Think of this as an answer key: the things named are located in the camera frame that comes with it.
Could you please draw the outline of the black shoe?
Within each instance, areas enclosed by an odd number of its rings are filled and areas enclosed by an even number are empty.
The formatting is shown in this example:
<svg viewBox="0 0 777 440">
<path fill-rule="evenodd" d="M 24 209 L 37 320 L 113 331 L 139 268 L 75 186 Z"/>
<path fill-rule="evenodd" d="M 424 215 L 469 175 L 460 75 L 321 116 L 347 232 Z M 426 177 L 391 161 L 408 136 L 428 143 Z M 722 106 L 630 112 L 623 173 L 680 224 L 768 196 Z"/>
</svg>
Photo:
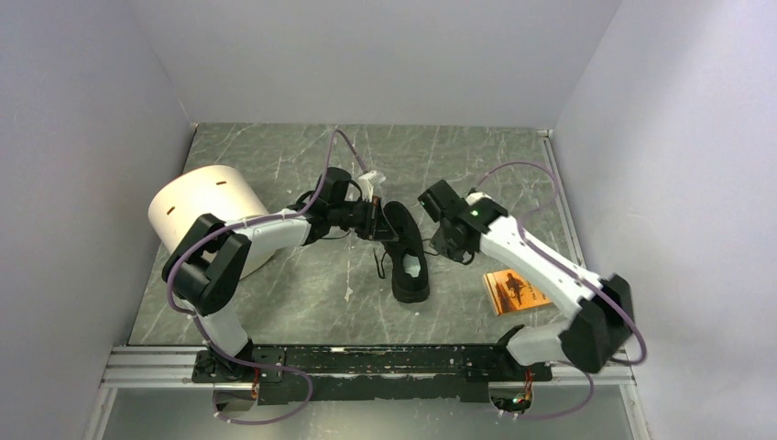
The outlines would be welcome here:
<svg viewBox="0 0 777 440">
<path fill-rule="evenodd" d="M 422 303 L 430 295 L 430 282 L 420 229 L 400 202 L 386 203 L 383 214 L 398 235 L 397 241 L 383 243 L 392 264 L 392 294 L 400 303 Z"/>
</svg>

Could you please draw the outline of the black shoelace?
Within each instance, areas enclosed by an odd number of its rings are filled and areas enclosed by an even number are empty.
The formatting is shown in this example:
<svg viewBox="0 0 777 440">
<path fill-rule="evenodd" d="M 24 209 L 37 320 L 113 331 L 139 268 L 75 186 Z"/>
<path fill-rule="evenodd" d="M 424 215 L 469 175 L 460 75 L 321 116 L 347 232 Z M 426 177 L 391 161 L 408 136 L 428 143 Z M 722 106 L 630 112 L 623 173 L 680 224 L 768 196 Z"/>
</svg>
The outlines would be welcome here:
<svg viewBox="0 0 777 440">
<path fill-rule="evenodd" d="M 430 257 L 437 257 L 439 256 L 439 253 L 436 251 L 431 251 L 429 249 L 424 250 L 424 254 L 426 256 Z M 383 253 L 378 256 L 377 252 L 374 252 L 373 257 L 376 262 L 376 268 L 377 268 L 377 275 L 381 280 L 384 280 L 387 278 L 387 272 L 385 270 L 385 260 L 388 255 L 388 252 L 386 250 L 383 251 Z"/>
</svg>

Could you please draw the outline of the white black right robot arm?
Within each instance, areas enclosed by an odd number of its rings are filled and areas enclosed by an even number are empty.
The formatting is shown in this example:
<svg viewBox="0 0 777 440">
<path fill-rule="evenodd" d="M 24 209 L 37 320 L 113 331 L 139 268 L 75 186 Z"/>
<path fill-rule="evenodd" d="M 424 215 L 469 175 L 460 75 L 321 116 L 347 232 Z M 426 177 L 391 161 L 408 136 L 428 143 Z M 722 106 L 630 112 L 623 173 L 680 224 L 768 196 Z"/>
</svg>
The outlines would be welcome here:
<svg viewBox="0 0 777 440">
<path fill-rule="evenodd" d="M 530 365 L 566 362 L 598 373 L 635 335 L 629 283 L 617 274 L 604 278 L 574 264 L 526 232 L 518 219 L 482 192 L 462 197 L 440 180 L 418 198 L 437 223 L 432 248 L 465 262 L 482 254 L 515 270 L 543 293 L 564 320 L 509 331 L 494 356 L 497 373 L 517 379 Z"/>
</svg>

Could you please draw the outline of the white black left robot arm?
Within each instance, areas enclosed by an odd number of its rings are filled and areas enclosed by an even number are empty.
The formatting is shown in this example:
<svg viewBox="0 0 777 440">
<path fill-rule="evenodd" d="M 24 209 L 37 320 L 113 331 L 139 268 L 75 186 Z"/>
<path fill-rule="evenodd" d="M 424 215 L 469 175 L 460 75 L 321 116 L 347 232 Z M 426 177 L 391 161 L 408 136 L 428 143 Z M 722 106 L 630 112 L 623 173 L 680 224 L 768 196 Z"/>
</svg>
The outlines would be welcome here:
<svg viewBox="0 0 777 440">
<path fill-rule="evenodd" d="M 274 214 L 227 222 L 203 208 L 193 219 L 170 251 L 162 279 L 170 305 L 195 321 L 217 369 L 229 380 L 245 379 L 257 364 L 233 301 L 243 274 L 278 250 L 314 244 L 334 229 L 367 241 L 397 241 L 399 232 L 376 194 L 384 180 L 377 170 L 355 178 L 328 167 L 313 190 Z"/>
</svg>

